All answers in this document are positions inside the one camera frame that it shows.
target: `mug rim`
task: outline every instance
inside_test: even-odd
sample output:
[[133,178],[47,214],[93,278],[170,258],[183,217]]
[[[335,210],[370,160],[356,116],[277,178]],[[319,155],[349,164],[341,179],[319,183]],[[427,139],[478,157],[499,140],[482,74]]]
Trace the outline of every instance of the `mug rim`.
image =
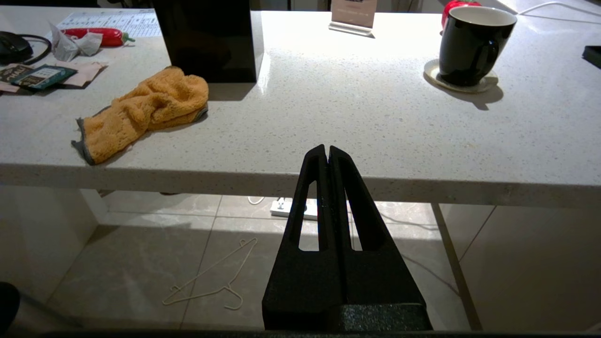
[[[502,18],[502,21],[500,23],[491,23],[488,21],[483,21],[480,20],[479,18],[473,17],[471,19],[468,18],[464,18],[464,17],[458,17],[458,15],[453,15],[453,13],[455,12],[468,12],[469,13],[473,13],[473,12],[495,12],[498,14],[503,15],[504,17]],[[500,10],[498,8],[494,8],[494,7],[484,7],[484,6],[461,6],[461,7],[455,7],[452,8],[449,11],[449,15],[452,16],[453,18],[455,18],[455,20],[459,20],[459,21],[463,21],[463,22],[467,22],[467,23],[471,23],[473,25],[479,25],[479,26],[488,26],[488,27],[504,27],[504,26],[511,26],[514,25],[517,22],[517,17],[507,11],[504,10]]]

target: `mug handle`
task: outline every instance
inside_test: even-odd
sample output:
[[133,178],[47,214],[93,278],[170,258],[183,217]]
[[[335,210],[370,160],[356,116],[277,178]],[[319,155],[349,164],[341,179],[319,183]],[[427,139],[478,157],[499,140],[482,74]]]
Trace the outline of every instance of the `mug handle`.
[[499,57],[499,43],[490,40],[478,48],[478,52],[472,62],[471,69],[481,69],[483,73],[488,74]]

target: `coaster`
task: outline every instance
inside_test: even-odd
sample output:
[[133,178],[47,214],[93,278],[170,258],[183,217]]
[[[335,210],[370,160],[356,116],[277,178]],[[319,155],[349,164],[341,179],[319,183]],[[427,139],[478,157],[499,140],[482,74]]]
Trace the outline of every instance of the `coaster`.
[[438,66],[438,59],[428,61],[428,63],[426,63],[424,66],[424,74],[434,83],[450,90],[461,91],[462,93],[482,93],[483,91],[487,91],[499,83],[498,76],[494,71],[491,70],[490,73],[483,77],[477,85],[461,87],[444,81],[441,78],[440,71],[441,69]]

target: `computer mouse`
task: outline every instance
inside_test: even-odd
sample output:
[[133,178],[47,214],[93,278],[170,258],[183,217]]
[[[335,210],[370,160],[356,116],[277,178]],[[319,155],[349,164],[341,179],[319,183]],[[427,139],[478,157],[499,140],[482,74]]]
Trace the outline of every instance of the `computer mouse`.
[[0,64],[19,63],[34,53],[29,42],[15,33],[0,32]]

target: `black box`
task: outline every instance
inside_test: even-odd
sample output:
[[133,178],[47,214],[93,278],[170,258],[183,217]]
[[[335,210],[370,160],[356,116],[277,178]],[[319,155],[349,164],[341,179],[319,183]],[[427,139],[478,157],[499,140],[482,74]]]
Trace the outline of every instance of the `black box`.
[[257,82],[261,12],[248,0],[154,0],[171,64],[207,82]]

